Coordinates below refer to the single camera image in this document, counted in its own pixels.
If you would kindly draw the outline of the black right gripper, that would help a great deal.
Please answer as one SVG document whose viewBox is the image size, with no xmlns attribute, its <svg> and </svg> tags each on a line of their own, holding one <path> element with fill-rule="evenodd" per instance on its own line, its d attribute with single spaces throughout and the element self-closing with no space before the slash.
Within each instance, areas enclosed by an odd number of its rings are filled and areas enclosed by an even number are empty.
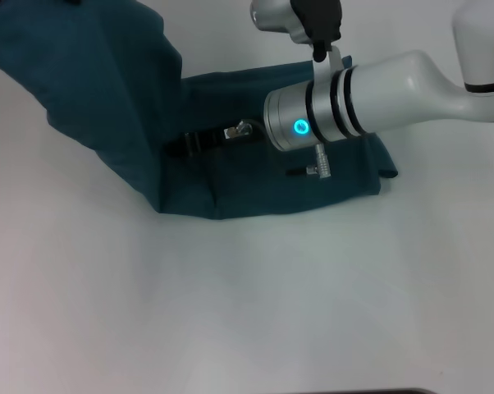
<svg viewBox="0 0 494 394">
<path fill-rule="evenodd" d="M 165 144 L 164 152 L 172 158 L 184 158 L 186 155 L 196 155 L 214 149 L 264 141 L 265 134 L 256 127 L 233 126 L 184 134 L 183 139 Z"/>
</svg>

